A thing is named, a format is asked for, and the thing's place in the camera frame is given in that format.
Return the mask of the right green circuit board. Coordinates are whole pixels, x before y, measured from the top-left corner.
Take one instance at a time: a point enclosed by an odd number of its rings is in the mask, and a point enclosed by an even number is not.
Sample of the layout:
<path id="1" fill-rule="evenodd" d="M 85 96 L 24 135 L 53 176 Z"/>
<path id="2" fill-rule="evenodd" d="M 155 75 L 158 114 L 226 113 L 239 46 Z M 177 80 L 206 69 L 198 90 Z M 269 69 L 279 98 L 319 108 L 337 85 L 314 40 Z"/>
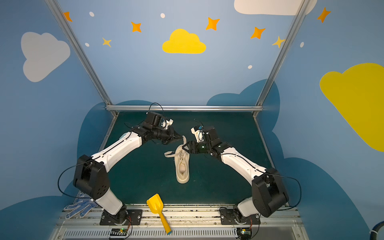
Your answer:
<path id="1" fill-rule="evenodd" d="M 252 230 L 250 229 L 244 229 L 244 228 L 237 228 L 237 240 L 250 240 L 252 238 Z"/>

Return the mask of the aluminium frame post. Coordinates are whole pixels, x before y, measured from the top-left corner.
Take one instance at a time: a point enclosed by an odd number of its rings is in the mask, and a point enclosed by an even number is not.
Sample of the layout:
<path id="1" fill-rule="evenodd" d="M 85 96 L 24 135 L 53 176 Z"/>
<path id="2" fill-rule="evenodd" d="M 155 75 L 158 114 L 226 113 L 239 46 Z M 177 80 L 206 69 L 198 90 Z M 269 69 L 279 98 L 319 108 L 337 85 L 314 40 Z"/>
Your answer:
<path id="1" fill-rule="evenodd" d="M 52 0 L 45 0 L 46 4 L 48 5 L 50 11 L 54 15 L 56 21 L 58 22 L 60 28 L 62 29 L 63 33 L 67 37 L 69 43 L 71 44 L 72 48 L 74 49 L 76 55 L 78 56 L 80 62 L 82 63 L 83 67 L 85 68 L 88 76 L 90 77 L 91 81 L 93 82 L 94 86 L 96 87 L 99 95 L 103 99 L 104 103 L 106 105 L 112 105 L 112 101 L 107 94 L 106 89 L 104 88 L 100 78 L 98 77 L 95 69 L 93 68 L 90 60 L 86 56 L 85 51 L 83 50 L 83 47 L 78 40 L 76 34 L 74 33 L 69 21 L 66 19 L 64 12 L 62 11 L 58 1 L 52 1 Z"/>
<path id="2" fill-rule="evenodd" d="M 276 61 L 273 65 L 273 68 L 262 88 L 262 91 L 258 97 L 257 103 L 256 103 L 256 108 L 257 109 L 262 109 L 264 101 L 266 100 L 268 93 L 270 92 L 272 85 L 279 73 L 280 68 L 283 65 L 283 62 L 290 50 L 291 45 L 294 42 L 295 37 L 297 36 L 299 29 L 306 17 L 306 12 L 307 9 L 309 9 L 310 3 L 312 1 L 309 0 L 304 0 L 301 2 L 299 5 L 298 11 L 292 21 L 292 24 L 290 25 L 290 28 L 288 30 L 288 33 L 286 35 L 286 40 L 283 42 L 283 46 L 280 47 L 278 56 L 276 58 Z"/>

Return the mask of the aluminium floor rail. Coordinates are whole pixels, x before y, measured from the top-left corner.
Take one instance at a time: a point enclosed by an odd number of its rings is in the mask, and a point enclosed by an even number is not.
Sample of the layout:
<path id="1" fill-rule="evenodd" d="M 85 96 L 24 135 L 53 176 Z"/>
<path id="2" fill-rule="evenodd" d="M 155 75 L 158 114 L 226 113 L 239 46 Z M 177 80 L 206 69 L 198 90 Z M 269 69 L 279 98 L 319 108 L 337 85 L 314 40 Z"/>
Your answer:
<path id="1" fill-rule="evenodd" d="M 111 120 L 111 122 L 110 122 L 110 124 L 109 124 L 109 126 L 107 128 L 107 132 L 106 132 L 106 134 L 105 134 L 105 136 L 103 138 L 103 141 L 102 141 L 102 143 L 101 143 L 101 145 L 100 145 L 100 147 L 98 149 L 98 152 L 100 152 L 100 151 L 105 149 L 107 141 L 108 141 L 108 139 L 110 137 L 110 134 L 111 134 L 111 132 L 112 132 L 114 126 L 115 126 L 115 123 L 116 123 L 117 119 L 118 119 L 118 116 L 119 116 L 119 113 L 116 113 L 115 115 L 113 115 L 113 118 L 112 118 L 112 120 Z"/>
<path id="2" fill-rule="evenodd" d="M 284 170 L 282 146 L 278 137 L 273 132 L 278 116 L 279 112 L 277 111 L 263 110 L 257 113 L 256 122 L 261 132 L 262 139 L 264 140 L 270 162 L 273 167 L 279 171 L 280 175 L 285 176 L 287 171 Z"/>

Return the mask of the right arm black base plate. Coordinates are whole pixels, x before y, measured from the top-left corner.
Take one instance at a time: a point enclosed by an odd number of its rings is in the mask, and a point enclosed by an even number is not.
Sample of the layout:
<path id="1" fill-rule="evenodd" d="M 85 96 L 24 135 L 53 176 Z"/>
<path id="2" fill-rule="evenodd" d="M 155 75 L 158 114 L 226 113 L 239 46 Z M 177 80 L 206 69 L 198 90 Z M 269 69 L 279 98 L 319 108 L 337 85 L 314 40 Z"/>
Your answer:
<path id="1" fill-rule="evenodd" d="M 244 217 L 240 211 L 234 209 L 219 208 L 222 225 L 258 225 L 261 223 L 259 215 Z"/>

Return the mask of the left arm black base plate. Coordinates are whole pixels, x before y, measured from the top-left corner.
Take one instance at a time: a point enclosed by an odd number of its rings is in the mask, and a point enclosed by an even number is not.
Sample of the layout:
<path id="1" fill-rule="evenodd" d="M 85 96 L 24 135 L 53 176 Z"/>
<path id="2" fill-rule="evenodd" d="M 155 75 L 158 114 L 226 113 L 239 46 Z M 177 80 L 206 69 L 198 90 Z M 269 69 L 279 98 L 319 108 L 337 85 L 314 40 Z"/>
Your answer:
<path id="1" fill-rule="evenodd" d="M 138 226 L 141 223 L 143 210 L 122 209 L 116 215 L 103 211 L 100 226 Z"/>

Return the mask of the right side aluminium floor rail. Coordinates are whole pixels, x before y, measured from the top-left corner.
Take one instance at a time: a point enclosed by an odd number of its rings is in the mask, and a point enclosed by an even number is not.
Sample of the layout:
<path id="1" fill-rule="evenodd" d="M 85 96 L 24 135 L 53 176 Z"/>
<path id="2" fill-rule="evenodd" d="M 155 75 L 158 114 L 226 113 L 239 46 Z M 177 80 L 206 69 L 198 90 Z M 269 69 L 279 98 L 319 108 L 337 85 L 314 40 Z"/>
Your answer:
<path id="1" fill-rule="evenodd" d="M 279 171 L 280 175 L 285 176 L 287 171 L 284 170 L 282 146 L 278 137 L 273 132 L 278 116 L 279 112 L 277 111 L 263 110 L 257 113 L 256 122 L 261 132 L 262 139 L 264 140 L 270 162 L 273 167 Z"/>

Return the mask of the left side aluminium floor rail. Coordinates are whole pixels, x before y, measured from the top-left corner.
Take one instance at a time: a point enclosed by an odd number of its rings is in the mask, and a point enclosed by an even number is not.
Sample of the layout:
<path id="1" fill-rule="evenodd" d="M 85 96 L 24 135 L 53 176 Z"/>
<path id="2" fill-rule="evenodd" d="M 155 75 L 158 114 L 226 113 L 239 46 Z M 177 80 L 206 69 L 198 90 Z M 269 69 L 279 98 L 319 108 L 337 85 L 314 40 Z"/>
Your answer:
<path id="1" fill-rule="evenodd" d="M 106 132 L 106 134 L 105 134 L 105 136 L 103 138 L 103 141 L 102 141 L 102 143 L 101 143 L 101 145 L 100 145 L 100 147 L 98 149 L 98 152 L 100 152 L 100 151 L 105 149 L 107 141 L 108 141 L 108 139 L 110 137 L 110 134 L 111 134 L 111 132 L 112 132 L 114 126 L 115 126 L 115 123 L 116 123 L 117 119 L 118 119 L 118 116 L 119 116 L 119 113 L 116 113 L 115 115 L 113 115 L 113 118 L 112 118 L 112 120 L 111 120 L 111 122 L 110 122 L 110 124 L 109 124 L 109 126 L 107 128 L 107 132 Z"/>

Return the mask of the back horizontal aluminium bar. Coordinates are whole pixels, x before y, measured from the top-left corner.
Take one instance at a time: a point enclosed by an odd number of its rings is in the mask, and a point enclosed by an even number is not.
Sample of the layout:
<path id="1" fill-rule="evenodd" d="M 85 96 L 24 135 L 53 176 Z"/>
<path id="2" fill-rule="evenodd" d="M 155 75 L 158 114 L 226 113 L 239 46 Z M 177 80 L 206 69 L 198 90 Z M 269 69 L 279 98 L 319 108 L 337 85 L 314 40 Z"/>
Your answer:
<path id="1" fill-rule="evenodd" d="M 261 112 L 262 106 L 159 106 L 159 105 L 107 105 L 107 111 L 118 112 Z"/>

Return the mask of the left green circuit board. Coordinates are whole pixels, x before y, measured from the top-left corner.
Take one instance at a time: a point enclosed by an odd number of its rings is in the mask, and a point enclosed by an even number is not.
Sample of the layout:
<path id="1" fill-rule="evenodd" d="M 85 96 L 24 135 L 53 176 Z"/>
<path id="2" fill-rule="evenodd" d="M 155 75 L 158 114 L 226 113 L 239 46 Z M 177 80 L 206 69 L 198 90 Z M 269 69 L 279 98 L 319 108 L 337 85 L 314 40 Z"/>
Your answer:
<path id="1" fill-rule="evenodd" d="M 128 236 L 128 229 L 126 228 L 111 229 L 109 233 L 109 239 L 124 240 L 127 236 Z"/>

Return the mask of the left aluminium frame post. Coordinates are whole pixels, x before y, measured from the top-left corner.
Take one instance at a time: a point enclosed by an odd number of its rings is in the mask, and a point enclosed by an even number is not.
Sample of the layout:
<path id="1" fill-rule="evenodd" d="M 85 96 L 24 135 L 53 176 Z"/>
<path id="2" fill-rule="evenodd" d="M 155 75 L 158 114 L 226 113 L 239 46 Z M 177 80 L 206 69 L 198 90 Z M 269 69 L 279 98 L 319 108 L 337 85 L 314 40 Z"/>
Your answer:
<path id="1" fill-rule="evenodd" d="M 60 28 L 62 29 L 63 33 L 67 37 L 69 43 L 71 44 L 72 48 L 74 49 L 76 55 L 78 56 L 80 62 L 82 63 L 83 67 L 85 68 L 88 76 L 90 77 L 91 81 L 93 82 L 94 86 L 96 87 L 99 95 L 103 99 L 104 103 L 106 105 L 112 105 L 112 101 L 107 94 L 106 89 L 104 88 L 100 78 L 98 77 L 95 69 L 93 68 L 90 60 L 86 56 L 85 51 L 83 50 L 83 47 L 78 40 L 76 34 L 74 33 L 69 21 L 66 19 L 64 12 L 62 11 L 58 1 L 52 1 L 52 0 L 45 0 L 46 4 L 48 5 L 50 11 L 54 15 L 56 21 L 58 22 Z"/>

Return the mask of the blue dotted work glove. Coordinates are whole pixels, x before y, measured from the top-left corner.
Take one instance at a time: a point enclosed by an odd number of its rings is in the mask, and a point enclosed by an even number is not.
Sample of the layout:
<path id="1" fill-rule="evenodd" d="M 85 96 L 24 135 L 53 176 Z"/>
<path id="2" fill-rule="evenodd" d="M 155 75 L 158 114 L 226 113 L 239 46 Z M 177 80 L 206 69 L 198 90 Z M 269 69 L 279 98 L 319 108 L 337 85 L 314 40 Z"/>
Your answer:
<path id="1" fill-rule="evenodd" d="M 69 211 L 65 218 L 72 219 L 74 217 L 84 218 L 91 210 L 99 207 L 99 205 L 91 199 L 90 196 L 79 193 L 78 198 L 75 199 L 74 203 L 67 205 L 64 211 Z"/>

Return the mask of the right aluminium frame post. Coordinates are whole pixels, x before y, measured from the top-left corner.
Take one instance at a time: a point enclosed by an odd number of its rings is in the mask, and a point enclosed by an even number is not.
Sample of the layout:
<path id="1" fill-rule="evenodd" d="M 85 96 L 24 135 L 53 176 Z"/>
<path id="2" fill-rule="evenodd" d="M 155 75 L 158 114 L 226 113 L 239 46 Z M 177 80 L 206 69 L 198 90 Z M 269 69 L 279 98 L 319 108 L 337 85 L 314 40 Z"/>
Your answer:
<path id="1" fill-rule="evenodd" d="M 266 100 L 268 93 L 270 92 L 272 85 L 279 73 L 280 68 L 283 65 L 283 62 L 290 50 L 291 45 L 294 42 L 295 37 L 297 36 L 299 29 L 306 17 L 306 12 L 307 9 L 309 9 L 310 3 L 312 1 L 309 0 L 304 0 L 301 2 L 299 5 L 298 11 L 292 21 L 292 24 L 290 25 L 290 28 L 288 30 L 288 33 L 286 35 L 286 40 L 283 42 L 283 46 L 280 47 L 278 56 L 276 58 L 276 61 L 273 65 L 273 68 L 262 88 L 262 91 L 258 97 L 257 103 L 256 103 L 256 108 L 257 109 L 262 109 L 264 101 Z"/>

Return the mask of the yellow toy shovel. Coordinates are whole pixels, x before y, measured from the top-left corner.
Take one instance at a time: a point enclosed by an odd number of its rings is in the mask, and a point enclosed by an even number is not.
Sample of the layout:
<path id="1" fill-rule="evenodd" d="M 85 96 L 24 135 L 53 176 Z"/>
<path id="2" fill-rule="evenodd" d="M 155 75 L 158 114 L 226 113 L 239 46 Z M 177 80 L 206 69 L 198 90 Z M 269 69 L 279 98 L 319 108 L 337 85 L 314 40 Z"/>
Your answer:
<path id="1" fill-rule="evenodd" d="M 149 198 L 147 200 L 147 205 L 153 214 L 159 215 L 166 234 L 170 235 L 172 233 L 172 229 L 171 229 L 167 219 L 165 218 L 165 216 L 163 214 L 164 204 L 162 202 L 160 195 L 155 194 L 151 198 Z"/>

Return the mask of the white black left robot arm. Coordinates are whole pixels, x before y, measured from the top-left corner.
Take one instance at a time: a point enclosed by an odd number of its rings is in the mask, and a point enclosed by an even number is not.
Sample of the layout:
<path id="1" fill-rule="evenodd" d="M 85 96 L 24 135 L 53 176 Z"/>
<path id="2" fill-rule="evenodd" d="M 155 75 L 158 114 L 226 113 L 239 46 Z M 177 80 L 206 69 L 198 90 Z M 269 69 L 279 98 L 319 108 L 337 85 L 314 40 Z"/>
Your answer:
<path id="1" fill-rule="evenodd" d="M 73 185 L 104 209 L 108 225 L 124 225 L 127 222 L 126 206 L 111 190 L 109 171 L 148 141 L 160 140 L 167 145 L 182 138 L 173 127 L 146 129 L 136 126 L 106 149 L 90 157 L 81 156 L 77 161 Z"/>

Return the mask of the white canvas sneaker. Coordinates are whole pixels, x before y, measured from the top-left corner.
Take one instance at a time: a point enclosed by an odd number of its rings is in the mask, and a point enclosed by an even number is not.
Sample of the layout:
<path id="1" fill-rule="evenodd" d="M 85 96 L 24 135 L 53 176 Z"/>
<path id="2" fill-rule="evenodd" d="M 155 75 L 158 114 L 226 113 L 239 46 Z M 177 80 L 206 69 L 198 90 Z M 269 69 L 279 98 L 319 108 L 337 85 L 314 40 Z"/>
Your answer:
<path id="1" fill-rule="evenodd" d="M 175 151 L 175 166 L 177 181 L 180 184 L 186 184 L 190 179 L 189 160 L 190 154 L 182 145 L 178 146 Z"/>

